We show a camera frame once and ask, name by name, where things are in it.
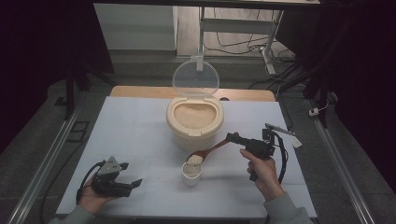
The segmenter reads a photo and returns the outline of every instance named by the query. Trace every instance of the human hand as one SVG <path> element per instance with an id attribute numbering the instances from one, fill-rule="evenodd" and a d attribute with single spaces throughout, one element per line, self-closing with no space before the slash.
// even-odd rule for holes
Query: human hand
<path id="1" fill-rule="evenodd" d="M 265 201 L 272 201 L 285 193 L 277 181 L 274 159 L 263 161 L 245 149 L 241 149 L 240 152 L 243 157 L 249 160 L 247 172 L 250 174 L 256 172 L 258 176 L 256 187 L 264 196 Z"/>
<path id="2" fill-rule="evenodd" d="M 108 203 L 114 199 L 118 199 L 118 198 L 106 197 L 106 196 L 97 194 L 91 187 L 92 179 L 93 179 L 93 176 L 91 176 L 91 178 L 87 181 L 84 188 L 82 189 L 81 198 L 80 198 L 78 204 L 81 207 L 85 208 L 85 210 L 87 210 L 88 212 L 90 212 L 92 214 L 96 214 L 97 212 L 99 212 L 99 210 L 102 209 L 102 207 L 106 203 Z"/>

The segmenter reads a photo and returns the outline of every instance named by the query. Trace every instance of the sleeve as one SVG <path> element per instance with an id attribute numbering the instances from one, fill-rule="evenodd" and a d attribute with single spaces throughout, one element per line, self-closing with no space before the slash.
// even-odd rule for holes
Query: sleeve
<path id="1" fill-rule="evenodd" d="M 77 205 L 75 209 L 64 219 L 60 220 L 59 218 L 53 218 L 49 224 L 75 224 L 75 223 L 80 223 L 80 224 L 86 224 L 90 223 L 95 219 L 95 216 L 85 210 L 83 207 L 80 205 Z"/>
<path id="2" fill-rule="evenodd" d="M 287 192 L 282 196 L 264 203 L 271 224 L 311 224 L 313 223 L 304 207 L 297 208 Z"/>

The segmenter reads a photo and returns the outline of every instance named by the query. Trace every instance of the metal stand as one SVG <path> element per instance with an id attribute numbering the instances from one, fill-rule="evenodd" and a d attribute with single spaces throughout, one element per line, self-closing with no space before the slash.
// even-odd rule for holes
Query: metal stand
<path id="1" fill-rule="evenodd" d="M 204 33 L 233 33 L 233 34 L 257 34 L 268 35 L 265 48 L 261 50 L 262 57 L 265 62 L 269 75 L 275 75 L 276 71 L 272 65 L 269 56 L 271 45 L 274 41 L 277 27 L 282 17 L 283 11 L 275 11 L 275 19 L 273 21 L 246 21 L 246 20 L 230 20 L 230 19 L 209 19 L 205 18 L 205 8 L 201 8 L 200 17 L 200 36 L 198 45 L 198 56 L 204 58 Z"/>

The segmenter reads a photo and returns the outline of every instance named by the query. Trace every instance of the aluminum rail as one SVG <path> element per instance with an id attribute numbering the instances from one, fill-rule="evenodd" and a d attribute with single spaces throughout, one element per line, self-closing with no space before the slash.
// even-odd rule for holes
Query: aluminum rail
<path id="1" fill-rule="evenodd" d="M 311 108 L 308 101 L 305 100 L 305 103 Z M 349 195 L 352 204 L 356 210 L 356 214 L 358 215 L 361 223 L 363 224 L 375 224 L 374 218 L 371 215 L 370 209 L 367 206 L 367 203 L 364 201 L 364 198 L 361 195 L 361 191 L 356 186 L 350 172 L 347 169 L 346 164 L 344 163 L 341 154 L 332 140 L 332 136 L 330 135 L 327 129 L 324 129 L 321 125 L 318 118 L 315 118 L 315 125 L 318 129 L 318 133 L 332 159 L 332 163 L 334 164 L 335 170 L 340 176 L 341 181 L 343 182 L 346 193 Z"/>
<path id="2" fill-rule="evenodd" d="M 352 9 L 365 0 L 355 0 L 351 3 L 339 4 L 328 2 L 323 4 L 271 2 L 254 0 L 92 0 L 93 3 L 104 4 L 129 4 L 129 5 L 153 5 L 153 6 L 179 6 L 179 7 L 232 7 L 249 9 L 273 9 L 273 10 L 335 10 Z"/>
<path id="3" fill-rule="evenodd" d="M 69 120 L 65 121 L 62 125 L 61 130 L 58 132 L 55 140 L 53 141 L 49 149 L 49 152 L 45 156 L 44 160 L 41 162 L 40 166 L 35 172 L 35 175 L 25 189 L 25 192 L 22 194 L 20 200 L 15 206 L 14 211 L 12 212 L 7 224 L 23 223 L 26 219 L 38 193 L 40 192 L 41 188 L 44 185 L 44 182 L 47 179 L 47 176 L 50 173 L 50 169 L 52 168 L 53 163 L 55 163 L 58 154 L 64 145 L 64 141 L 66 140 L 67 135 L 73 127 L 74 121 L 77 119 L 78 113 L 81 110 L 81 106 L 87 98 L 87 94 L 87 92 L 82 92 L 79 95 L 78 104 L 75 111 L 70 116 Z"/>

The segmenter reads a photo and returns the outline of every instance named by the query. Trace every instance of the rice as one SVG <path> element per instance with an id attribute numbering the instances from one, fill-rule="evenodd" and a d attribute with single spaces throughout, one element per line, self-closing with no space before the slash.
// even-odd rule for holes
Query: rice
<path id="1" fill-rule="evenodd" d="M 197 165 L 201 165 L 201 163 L 203 161 L 204 161 L 204 158 L 197 156 L 197 155 L 192 155 L 189 157 L 186 164 L 189 166 L 197 166 Z"/>
<path id="2" fill-rule="evenodd" d="M 216 118 L 216 109 L 212 105 L 184 104 L 175 108 L 175 118 L 186 128 L 200 129 L 211 124 Z"/>

